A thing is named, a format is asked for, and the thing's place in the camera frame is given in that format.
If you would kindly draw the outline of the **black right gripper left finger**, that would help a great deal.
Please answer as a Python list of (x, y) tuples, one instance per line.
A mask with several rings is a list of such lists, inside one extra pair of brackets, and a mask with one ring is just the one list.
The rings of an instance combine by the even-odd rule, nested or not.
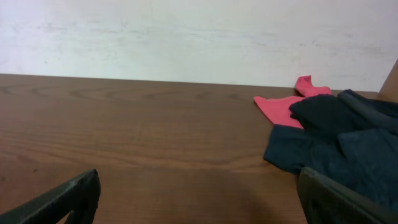
[(92, 224), (100, 195), (98, 172), (91, 169), (1, 214), (1, 223), (58, 223), (66, 217), (66, 223)]

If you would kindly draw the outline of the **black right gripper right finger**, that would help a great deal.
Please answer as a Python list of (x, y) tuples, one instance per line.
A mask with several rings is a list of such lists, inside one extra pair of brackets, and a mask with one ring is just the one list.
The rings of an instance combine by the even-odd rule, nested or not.
[(334, 180), (304, 167), (297, 192), (308, 223), (397, 223), (397, 214)]

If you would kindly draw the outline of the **navy blue shorts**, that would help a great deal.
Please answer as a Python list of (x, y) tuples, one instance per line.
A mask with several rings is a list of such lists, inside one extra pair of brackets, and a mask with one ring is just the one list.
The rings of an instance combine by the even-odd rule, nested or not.
[(328, 138), (276, 125), (264, 160), (295, 175), (309, 167), (397, 211), (397, 136), (385, 129), (341, 133)]

